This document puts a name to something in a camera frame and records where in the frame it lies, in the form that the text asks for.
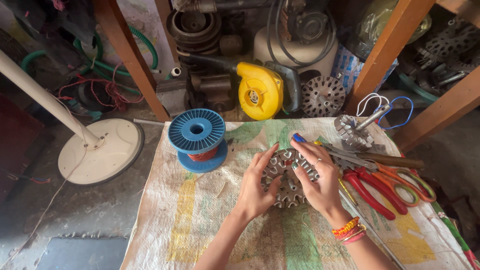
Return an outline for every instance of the wooden handle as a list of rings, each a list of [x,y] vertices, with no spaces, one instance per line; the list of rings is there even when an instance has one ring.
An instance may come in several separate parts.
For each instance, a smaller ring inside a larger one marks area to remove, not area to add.
[[[422,169],[425,167],[425,163],[422,160],[411,160],[400,157],[390,157],[381,154],[374,153],[357,153],[357,157],[363,160],[373,160],[387,166],[406,167],[409,169]]]

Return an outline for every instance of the bracelet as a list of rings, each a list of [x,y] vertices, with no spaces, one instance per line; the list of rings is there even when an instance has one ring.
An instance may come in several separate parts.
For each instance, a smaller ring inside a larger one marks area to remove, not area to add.
[[[349,240],[344,241],[344,242],[342,243],[342,245],[348,245],[348,244],[351,244],[351,243],[353,243],[353,242],[356,242],[356,241],[360,240],[360,238],[364,237],[366,234],[367,234],[366,231],[362,231],[362,232],[359,233],[358,235],[350,238]]]
[[[334,235],[340,235],[340,234],[344,234],[344,233],[350,231],[351,229],[353,229],[355,226],[358,225],[359,219],[360,219],[359,217],[354,217],[349,223],[347,223],[342,228],[340,228],[338,230],[333,230],[332,229],[332,233]]]
[[[337,241],[342,241],[343,239],[352,236],[354,233],[358,233],[359,230],[360,230],[360,225],[358,224],[357,226],[353,227],[353,229],[351,229],[347,233],[335,235],[335,239]]]
[[[365,227],[365,225],[363,225],[363,224],[361,224],[359,227],[360,227],[361,229],[360,229],[358,232],[354,233],[353,235],[351,235],[351,236],[343,239],[342,244],[345,243],[345,242],[347,242],[348,240],[351,240],[353,237],[355,237],[355,236],[359,235],[360,233],[363,233],[363,232],[365,232],[365,231],[367,230],[367,227]]]

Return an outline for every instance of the wooden frame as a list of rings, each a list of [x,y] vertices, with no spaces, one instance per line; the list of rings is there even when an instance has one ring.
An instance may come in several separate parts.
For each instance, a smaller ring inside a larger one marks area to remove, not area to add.
[[[472,0],[436,0],[447,10],[480,27],[480,6]],[[373,92],[435,0],[400,0],[350,92],[345,111],[354,115],[360,100]],[[403,152],[443,130],[480,105],[480,68],[462,79],[425,111],[398,131],[393,139]]]
[[[435,0],[398,2],[347,96],[348,114],[355,115],[357,104],[377,87],[433,4]]]
[[[404,152],[412,150],[431,135],[443,130],[480,105],[480,67],[458,82],[421,114],[393,136]]]
[[[116,0],[94,0],[95,17],[159,121],[170,117],[156,97],[156,81]]]

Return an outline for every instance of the blower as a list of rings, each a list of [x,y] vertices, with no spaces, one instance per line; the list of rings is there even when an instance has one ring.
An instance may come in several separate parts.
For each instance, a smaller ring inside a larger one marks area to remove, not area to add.
[[[266,62],[262,67],[228,57],[200,54],[190,54],[190,60],[242,77],[240,105],[255,120],[272,119],[282,107],[286,112],[300,108],[300,78],[294,68],[273,62]]]

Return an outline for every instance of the wrist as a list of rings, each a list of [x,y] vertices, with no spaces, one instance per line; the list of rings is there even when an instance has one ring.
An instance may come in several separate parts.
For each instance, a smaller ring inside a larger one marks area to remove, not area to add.
[[[237,206],[232,209],[232,211],[227,217],[236,224],[244,227],[246,227],[248,223],[253,220],[253,218],[249,216],[246,210],[242,210]]]
[[[353,219],[352,215],[343,207],[332,208],[322,214],[335,230],[342,228]]]

